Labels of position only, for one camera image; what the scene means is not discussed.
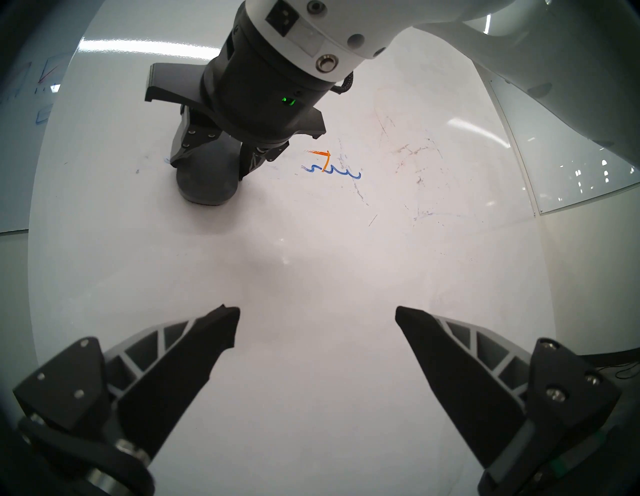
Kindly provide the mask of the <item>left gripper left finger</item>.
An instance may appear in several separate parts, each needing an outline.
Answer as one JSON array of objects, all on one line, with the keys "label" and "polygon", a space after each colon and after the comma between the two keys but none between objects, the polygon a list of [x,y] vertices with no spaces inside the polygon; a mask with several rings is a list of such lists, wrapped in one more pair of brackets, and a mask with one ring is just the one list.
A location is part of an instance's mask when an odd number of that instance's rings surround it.
[{"label": "left gripper left finger", "polygon": [[28,495],[154,495],[149,465],[221,354],[240,309],[158,324],[103,351],[83,337],[23,379],[13,434],[16,485]]}]

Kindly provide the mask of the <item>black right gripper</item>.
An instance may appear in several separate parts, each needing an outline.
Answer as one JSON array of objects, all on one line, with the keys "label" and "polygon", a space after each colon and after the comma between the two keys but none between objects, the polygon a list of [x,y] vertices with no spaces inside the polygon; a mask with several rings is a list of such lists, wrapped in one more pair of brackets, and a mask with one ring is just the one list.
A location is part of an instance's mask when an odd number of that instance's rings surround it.
[{"label": "black right gripper", "polygon": [[169,158],[172,167],[180,167],[183,159],[216,141],[223,131],[242,142],[242,181],[265,161],[277,159],[292,136],[318,139],[326,133],[323,115],[314,105],[331,87],[331,82],[286,60],[258,32],[247,11],[238,10],[219,55],[207,65],[151,65],[145,101],[181,105]]}]

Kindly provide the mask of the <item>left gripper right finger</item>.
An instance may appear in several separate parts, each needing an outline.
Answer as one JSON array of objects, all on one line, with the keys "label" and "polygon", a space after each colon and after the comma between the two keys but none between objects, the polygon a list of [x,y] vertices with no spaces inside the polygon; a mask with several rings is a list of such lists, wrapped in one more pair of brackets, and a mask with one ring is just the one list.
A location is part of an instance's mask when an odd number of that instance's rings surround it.
[{"label": "left gripper right finger", "polygon": [[554,338],[531,353],[474,326],[407,306],[395,310],[441,407],[483,468],[479,495],[588,495],[579,468],[607,443],[621,390]]}]

